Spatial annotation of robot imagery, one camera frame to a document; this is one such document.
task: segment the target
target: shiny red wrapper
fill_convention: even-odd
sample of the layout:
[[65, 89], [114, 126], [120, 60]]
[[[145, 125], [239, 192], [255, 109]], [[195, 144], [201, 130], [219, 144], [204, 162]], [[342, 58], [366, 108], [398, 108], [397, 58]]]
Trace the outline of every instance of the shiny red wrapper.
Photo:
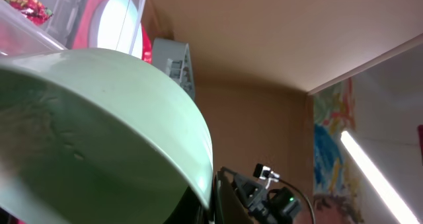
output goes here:
[[36, 25], [45, 23], [53, 12], [38, 0], [4, 0]]

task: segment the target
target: black cable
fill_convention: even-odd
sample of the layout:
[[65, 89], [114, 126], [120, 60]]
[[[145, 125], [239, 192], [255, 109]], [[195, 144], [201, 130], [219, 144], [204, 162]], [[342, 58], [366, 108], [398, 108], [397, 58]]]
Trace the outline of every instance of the black cable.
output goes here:
[[307, 196], [305, 194], [303, 194], [303, 192], [301, 192], [298, 188], [296, 188], [294, 185], [290, 184], [289, 182], [286, 182], [280, 178], [278, 178], [279, 182], [281, 182], [282, 184], [285, 184], [286, 186], [289, 186], [290, 188], [292, 188], [293, 190], [295, 190], [297, 193], [299, 193], [299, 195], [301, 195], [301, 197], [303, 197], [303, 199], [307, 202], [307, 205], [309, 206], [310, 209], [310, 216], [311, 216], [311, 221], [313, 224], [316, 224], [316, 217], [315, 217], [315, 212], [313, 211], [313, 206], [311, 205], [310, 200], [307, 198]]

